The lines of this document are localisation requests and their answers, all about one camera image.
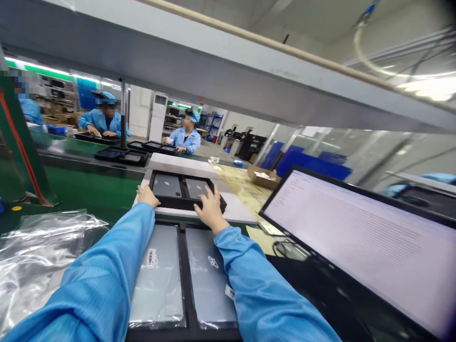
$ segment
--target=logo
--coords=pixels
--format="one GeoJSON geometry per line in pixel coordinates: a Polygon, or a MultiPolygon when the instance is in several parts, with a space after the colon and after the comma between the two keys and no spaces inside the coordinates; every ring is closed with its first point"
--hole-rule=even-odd
{"type": "Polygon", "coordinates": [[[214,266],[216,269],[219,269],[219,266],[217,265],[217,261],[211,256],[208,256],[208,260],[212,266],[214,266]]]}

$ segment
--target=air conditioner unit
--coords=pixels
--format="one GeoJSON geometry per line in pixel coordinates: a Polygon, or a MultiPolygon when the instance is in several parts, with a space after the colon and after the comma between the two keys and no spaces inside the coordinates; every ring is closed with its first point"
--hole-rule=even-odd
{"type": "Polygon", "coordinates": [[[152,100],[152,115],[149,125],[149,140],[159,142],[162,139],[168,95],[155,93],[152,100]]]}

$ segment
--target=factory worker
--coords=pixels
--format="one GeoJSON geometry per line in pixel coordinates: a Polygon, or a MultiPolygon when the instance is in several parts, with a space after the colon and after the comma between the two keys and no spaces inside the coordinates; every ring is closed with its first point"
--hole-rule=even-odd
{"type": "MultiPolygon", "coordinates": [[[[121,136],[121,115],[116,112],[117,99],[109,92],[92,91],[96,97],[96,109],[91,110],[79,118],[78,125],[89,131],[93,135],[105,137],[121,136]]],[[[128,123],[125,123],[125,133],[130,138],[128,123]]]]}
{"type": "Polygon", "coordinates": [[[197,111],[187,109],[182,121],[183,127],[172,132],[169,138],[165,138],[165,142],[177,147],[177,152],[195,154],[201,145],[201,136],[195,129],[195,124],[200,120],[199,117],[200,114],[197,111]]]}
{"type": "MultiPolygon", "coordinates": [[[[444,173],[444,172],[435,172],[435,173],[426,173],[422,174],[420,177],[427,178],[433,181],[438,181],[445,184],[456,185],[456,175],[452,173],[444,173]]],[[[406,187],[411,185],[410,182],[400,182],[398,184],[390,185],[387,189],[382,191],[382,195],[388,197],[394,197],[406,187]]]]}
{"type": "MultiPolygon", "coordinates": [[[[244,342],[340,342],[318,310],[268,262],[260,246],[229,225],[217,188],[201,196],[195,210],[214,232],[225,272],[234,289],[244,342]]],[[[14,327],[2,342],[123,342],[143,254],[159,205],[148,186],[138,187],[138,204],[66,270],[47,304],[14,327]]]]}
{"type": "Polygon", "coordinates": [[[12,72],[12,76],[14,78],[14,90],[18,96],[20,107],[26,121],[43,125],[44,121],[41,115],[41,108],[31,99],[31,95],[28,94],[27,84],[24,82],[23,77],[19,76],[18,72],[12,72]]]}

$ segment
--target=monitor screen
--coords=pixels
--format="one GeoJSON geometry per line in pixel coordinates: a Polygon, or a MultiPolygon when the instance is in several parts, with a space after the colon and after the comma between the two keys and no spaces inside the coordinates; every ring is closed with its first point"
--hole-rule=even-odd
{"type": "Polygon", "coordinates": [[[436,337],[447,337],[456,307],[455,229],[298,170],[262,215],[436,337]]]}

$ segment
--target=blue cleanroom gown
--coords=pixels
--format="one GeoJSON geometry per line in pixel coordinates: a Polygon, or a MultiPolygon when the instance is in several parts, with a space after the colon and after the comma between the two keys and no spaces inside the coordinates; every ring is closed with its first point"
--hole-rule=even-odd
{"type": "Polygon", "coordinates": [[[26,94],[18,94],[18,98],[22,112],[27,120],[33,124],[43,125],[44,121],[39,105],[32,99],[29,99],[26,94]]]}
{"type": "MultiPolygon", "coordinates": [[[[155,223],[153,208],[136,204],[66,270],[48,303],[14,327],[2,342],[121,342],[131,297],[155,223]]],[[[239,228],[214,242],[235,291],[239,330],[248,341],[337,341],[317,309],[299,295],[239,228]]]]}
{"type": "Polygon", "coordinates": [[[193,130],[187,140],[185,140],[185,128],[178,128],[171,133],[170,138],[174,139],[171,146],[186,147],[187,154],[195,154],[196,150],[201,146],[201,135],[196,130],[193,130]]]}
{"type": "MultiPolygon", "coordinates": [[[[92,125],[101,133],[101,135],[103,135],[103,132],[105,131],[116,132],[117,136],[120,138],[122,129],[121,118],[121,115],[118,112],[115,112],[114,118],[109,124],[109,127],[107,127],[105,115],[100,109],[96,108],[88,113],[85,113],[84,115],[81,115],[77,124],[79,127],[82,127],[84,129],[86,129],[88,124],[92,125]]],[[[125,123],[125,133],[127,135],[127,138],[130,138],[128,123],[125,123]]]]}

